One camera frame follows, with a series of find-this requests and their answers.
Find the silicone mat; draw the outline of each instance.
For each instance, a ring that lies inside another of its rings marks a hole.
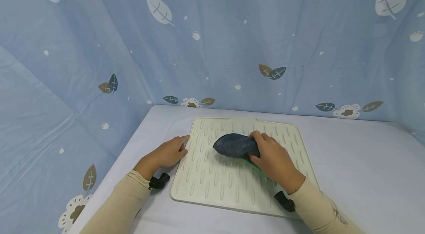
[[[225,134],[248,136],[254,130],[276,139],[288,151],[297,169],[319,187],[300,131],[294,125],[254,118],[198,117],[193,121],[186,145],[189,152],[180,161],[171,186],[171,197],[241,212],[299,218],[274,199],[278,187],[275,182],[245,161],[227,158],[213,149],[215,141]]]

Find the person's right hand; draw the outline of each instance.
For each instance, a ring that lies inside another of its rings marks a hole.
[[[296,192],[304,183],[305,176],[295,168],[286,149],[265,133],[253,131],[249,136],[254,137],[260,151],[260,158],[254,155],[249,156],[251,161],[266,176],[280,184],[288,195]]]

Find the fabric wall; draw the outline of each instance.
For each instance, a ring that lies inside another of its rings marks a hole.
[[[4,233],[67,233],[155,104],[425,141],[425,0],[0,1]]]

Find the white tablecloth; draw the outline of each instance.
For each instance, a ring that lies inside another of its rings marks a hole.
[[[194,109],[156,105],[146,115],[70,230],[76,234],[139,159],[174,136],[189,134],[193,119],[257,117],[296,125],[321,189],[366,233],[424,233],[425,147],[395,123]],[[246,214],[177,202],[166,188],[152,193],[130,233],[311,233],[299,220]]]

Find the beige sleeve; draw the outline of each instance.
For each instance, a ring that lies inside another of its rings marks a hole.
[[[304,223],[317,234],[364,234],[335,203],[308,179],[290,195]]]
[[[128,233],[135,215],[145,204],[150,192],[149,181],[132,170],[114,187],[80,234]]]

